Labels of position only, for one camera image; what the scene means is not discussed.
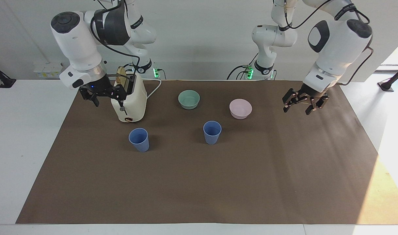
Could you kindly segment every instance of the cup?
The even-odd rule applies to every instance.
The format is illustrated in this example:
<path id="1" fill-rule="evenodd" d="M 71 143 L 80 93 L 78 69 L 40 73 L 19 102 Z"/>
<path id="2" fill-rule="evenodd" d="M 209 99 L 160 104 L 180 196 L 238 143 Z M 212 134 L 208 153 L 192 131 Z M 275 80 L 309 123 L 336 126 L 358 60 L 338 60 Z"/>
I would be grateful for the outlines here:
<path id="1" fill-rule="evenodd" d="M 150 148 L 148 132 L 144 128 L 137 128 L 131 131 L 129 141 L 139 152 L 146 152 Z"/>
<path id="2" fill-rule="evenodd" d="M 222 127 L 216 121 L 209 121 L 203 125 L 203 132 L 205 133 L 206 143 L 213 145 L 218 141 L 219 135 L 221 135 Z"/>
<path id="3" fill-rule="evenodd" d="M 183 109 L 192 110 L 197 107 L 200 95 L 193 90 L 186 90 L 178 95 L 178 102 Z"/>
<path id="4" fill-rule="evenodd" d="M 229 110 L 234 118 L 246 119 L 252 112 L 252 106 L 246 100 L 236 99 L 229 104 Z"/>

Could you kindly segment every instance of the white table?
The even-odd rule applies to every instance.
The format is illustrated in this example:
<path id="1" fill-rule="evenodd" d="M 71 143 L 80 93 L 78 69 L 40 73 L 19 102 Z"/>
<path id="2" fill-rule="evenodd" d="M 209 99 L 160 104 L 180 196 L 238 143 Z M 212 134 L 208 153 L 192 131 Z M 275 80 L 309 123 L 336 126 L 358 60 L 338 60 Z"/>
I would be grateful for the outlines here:
<path id="1" fill-rule="evenodd" d="M 351 99 L 351 90 L 344 91 L 350 102 L 357 100 L 357 95 Z M 0 234 L 398 235 L 398 226 L 14 225 L 75 95 L 76 91 L 69 91 L 60 81 L 18 80 L 12 88 L 0 89 Z M 362 114 L 359 117 L 363 125 L 367 123 Z M 365 128 L 374 139 L 375 131 L 369 125 Z"/>

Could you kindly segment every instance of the green bowl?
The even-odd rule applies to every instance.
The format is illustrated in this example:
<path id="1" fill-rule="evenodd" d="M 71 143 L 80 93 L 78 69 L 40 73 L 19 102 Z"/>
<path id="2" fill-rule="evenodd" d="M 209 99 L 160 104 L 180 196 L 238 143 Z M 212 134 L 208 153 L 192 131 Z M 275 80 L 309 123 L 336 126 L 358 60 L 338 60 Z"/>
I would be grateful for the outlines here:
<path id="1" fill-rule="evenodd" d="M 183 109 L 191 110 L 197 107 L 200 95 L 193 90 L 186 90 L 178 95 L 178 102 Z"/>

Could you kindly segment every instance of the wall socket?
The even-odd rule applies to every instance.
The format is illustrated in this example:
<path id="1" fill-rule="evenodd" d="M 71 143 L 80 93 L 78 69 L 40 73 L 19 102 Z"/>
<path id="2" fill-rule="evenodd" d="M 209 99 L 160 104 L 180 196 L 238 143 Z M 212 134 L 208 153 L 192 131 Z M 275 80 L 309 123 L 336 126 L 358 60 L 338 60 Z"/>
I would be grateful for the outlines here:
<path id="1" fill-rule="evenodd" d="M 33 72 L 38 78 L 60 78 L 63 71 L 62 63 L 36 64 Z"/>

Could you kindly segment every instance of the brown paper sheet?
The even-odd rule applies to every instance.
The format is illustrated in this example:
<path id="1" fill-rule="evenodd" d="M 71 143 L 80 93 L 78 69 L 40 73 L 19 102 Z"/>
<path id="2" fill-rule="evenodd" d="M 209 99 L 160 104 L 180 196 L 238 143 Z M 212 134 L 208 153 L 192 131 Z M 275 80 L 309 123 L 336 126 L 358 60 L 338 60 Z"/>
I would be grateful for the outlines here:
<path id="1" fill-rule="evenodd" d="M 300 84 L 163 81 L 132 124 L 77 95 L 17 223 L 398 224 L 398 189 L 341 89 L 310 116 L 283 113 Z M 186 89 L 201 96 L 194 110 L 178 104 Z M 236 98 L 253 105 L 247 119 L 230 115 Z M 209 120 L 223 128 L 214 146 Z M 146 153 L 128 141 L 138 127 Z"/>

